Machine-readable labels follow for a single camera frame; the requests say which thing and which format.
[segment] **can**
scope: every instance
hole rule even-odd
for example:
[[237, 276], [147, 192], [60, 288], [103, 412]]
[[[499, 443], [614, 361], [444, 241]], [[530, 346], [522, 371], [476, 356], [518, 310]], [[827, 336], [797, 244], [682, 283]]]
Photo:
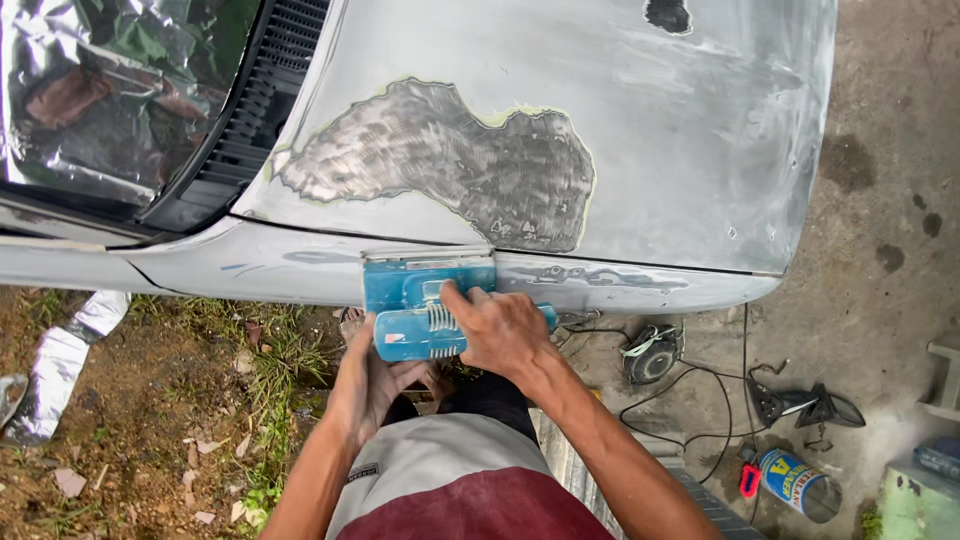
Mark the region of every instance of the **can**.
[[830, 521], [843, 501], [836, 479], [779, 448], [760, 458], [760, 485], [814, 523]]

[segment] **hand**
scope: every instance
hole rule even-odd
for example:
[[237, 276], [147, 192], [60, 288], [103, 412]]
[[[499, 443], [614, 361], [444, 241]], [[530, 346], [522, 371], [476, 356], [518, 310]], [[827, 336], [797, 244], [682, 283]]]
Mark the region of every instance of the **hand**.
[[340, 362], [337, 381], [327, 401], [324, 420], [345, 431], [349, 444], [360, 450], [380, 429], [396, 396], [426, 373], [425, 362], [388, 364], [370, 351], [374, 315], [368, 313], [363, 327], [350, 340]]
[[563, 361], [550, 342], [543, 314], [526, 293], [490, 294], [473, 287], [468, 296], [469, 302], [453, 282], [444, 283], [440, 291], [441, 301], [467, 338], [460, 359], [507, 378], [534, 398], [537, 368], [545, 361]]

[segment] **bare metal patch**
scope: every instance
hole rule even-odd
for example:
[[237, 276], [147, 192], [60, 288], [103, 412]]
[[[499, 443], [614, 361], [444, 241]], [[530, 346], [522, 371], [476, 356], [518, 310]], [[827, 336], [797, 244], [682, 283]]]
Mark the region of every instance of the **bare metal patch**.
[[593, 159], [558, 110], [515, 110], [496, 125], [452, 84], [416, 78], [355, 103], [278, 168], [303, 197], [369, 201], [419, 191], [497, 247], [577, 247]]

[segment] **car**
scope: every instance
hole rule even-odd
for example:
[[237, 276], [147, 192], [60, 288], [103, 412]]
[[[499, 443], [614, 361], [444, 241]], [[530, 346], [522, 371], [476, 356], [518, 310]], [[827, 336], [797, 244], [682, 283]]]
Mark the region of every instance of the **car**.
[[[498, 290], [678, 313], [796, 253], [835, 0], [202, 4], [4, 4], [0, 282], [361, 306], [363, 253], [486, 243]], [[178, 57], [217, 9], [233, 56]]]

